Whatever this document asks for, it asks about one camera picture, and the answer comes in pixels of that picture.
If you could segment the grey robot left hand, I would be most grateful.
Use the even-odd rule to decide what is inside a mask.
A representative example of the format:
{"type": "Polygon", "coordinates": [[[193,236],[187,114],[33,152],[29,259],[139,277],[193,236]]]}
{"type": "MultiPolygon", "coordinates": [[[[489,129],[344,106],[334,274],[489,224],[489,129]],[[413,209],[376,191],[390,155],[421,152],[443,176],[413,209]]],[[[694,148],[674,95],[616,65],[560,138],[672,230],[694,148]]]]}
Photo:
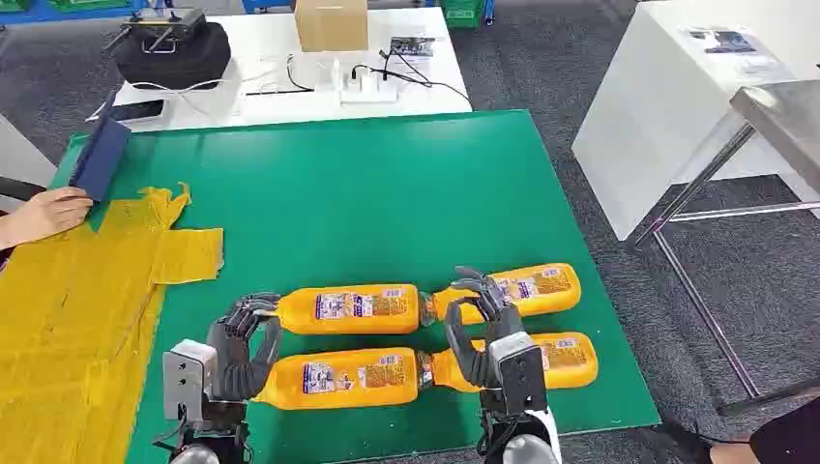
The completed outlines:
{"type": "Polygon", "coordinates": [[[263,390],[281,342],[279,300],[270,292],[245,295],[210,326],[206,344],[217,352],[213,399],[246,401],[263,390]]]}

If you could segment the person's hand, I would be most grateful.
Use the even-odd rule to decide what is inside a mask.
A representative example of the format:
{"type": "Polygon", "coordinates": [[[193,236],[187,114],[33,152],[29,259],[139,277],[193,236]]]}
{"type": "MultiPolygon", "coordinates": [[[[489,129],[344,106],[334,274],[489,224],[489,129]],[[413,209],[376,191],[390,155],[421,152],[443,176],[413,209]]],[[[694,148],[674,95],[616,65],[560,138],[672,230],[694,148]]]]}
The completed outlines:
{"type": "Polygon", "coordinates": [[[94,200],[82,188],[62,187],[35,194],[1,216],[1,249],[54,236],[81,224],[94,200]]]}

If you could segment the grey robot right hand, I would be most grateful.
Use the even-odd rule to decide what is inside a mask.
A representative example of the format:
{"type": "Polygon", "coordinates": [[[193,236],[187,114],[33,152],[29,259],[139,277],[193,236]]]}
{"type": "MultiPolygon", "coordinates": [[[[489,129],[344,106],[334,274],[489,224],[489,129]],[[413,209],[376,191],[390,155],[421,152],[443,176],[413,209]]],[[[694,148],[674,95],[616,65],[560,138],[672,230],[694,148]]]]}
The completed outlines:
{"type": "Polygon", "coordinates": [[[473,296],[459,297],[447,306],[445,334],[464,379],[471,385],[500,389],[513,372],[526,369],[526,352],[532,340],[524,332],[518,307],[507,300],[501,287],[489,275],[468,266],[457,266],[455,289],[466,289],[473,296]],[[464,329],[461,307],[475,307],[485,322],[484,349],[480,352],[464,329]]]}

